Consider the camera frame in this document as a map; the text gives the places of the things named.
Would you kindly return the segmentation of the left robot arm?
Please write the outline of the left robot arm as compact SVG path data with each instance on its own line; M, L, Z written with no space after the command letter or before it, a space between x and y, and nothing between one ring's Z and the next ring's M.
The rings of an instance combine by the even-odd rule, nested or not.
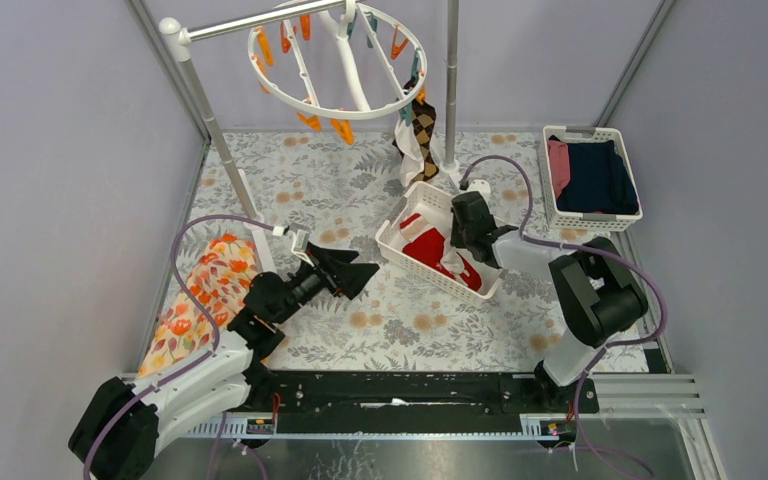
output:
M68 440L83 478L139 479L164 448L203 421L239 406L264 407L271 387L261 362L284 338L279 324L323 291L356 298L380 269L358 257L310 243L295 272L254 277L216 342L141 379L102 383Z

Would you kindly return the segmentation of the white sock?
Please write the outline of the white sock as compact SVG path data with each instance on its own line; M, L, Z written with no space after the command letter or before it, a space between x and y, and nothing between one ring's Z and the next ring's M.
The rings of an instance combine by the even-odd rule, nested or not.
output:
M398 178L404 187L409 187L425 170L424 157L413 126L399 120L394 129L394 142L402 158Z
M455 248L449 245L445 245L443 247L439 265L452 276L460 275L466 270L464 260L461 255Z

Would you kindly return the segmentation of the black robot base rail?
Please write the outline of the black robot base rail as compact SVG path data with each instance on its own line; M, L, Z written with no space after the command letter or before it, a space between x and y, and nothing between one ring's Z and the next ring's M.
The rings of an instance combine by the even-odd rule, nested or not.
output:
M277 371L233 419L283 435L523 435L525 421L600 411L592 381L555 388L531 373Z

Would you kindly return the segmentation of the teal front clip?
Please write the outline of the teal front clip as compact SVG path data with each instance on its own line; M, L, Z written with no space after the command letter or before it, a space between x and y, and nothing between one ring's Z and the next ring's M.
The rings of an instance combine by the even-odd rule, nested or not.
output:
M401 121L410 126L413 121L413 101L409 101L403 108L399 110L399 117Z

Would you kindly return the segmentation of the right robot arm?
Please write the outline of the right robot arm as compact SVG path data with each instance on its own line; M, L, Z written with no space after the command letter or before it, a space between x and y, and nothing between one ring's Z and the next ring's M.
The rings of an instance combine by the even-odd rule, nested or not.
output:
M620 332L649 310L643 288L614 244L596 237L583 245L527 239L491 215L484 197L467 192L452 199L451 244L496 270L548 279L566 324L560 344L535 368L535 402L557 412L573 398L572 384Z

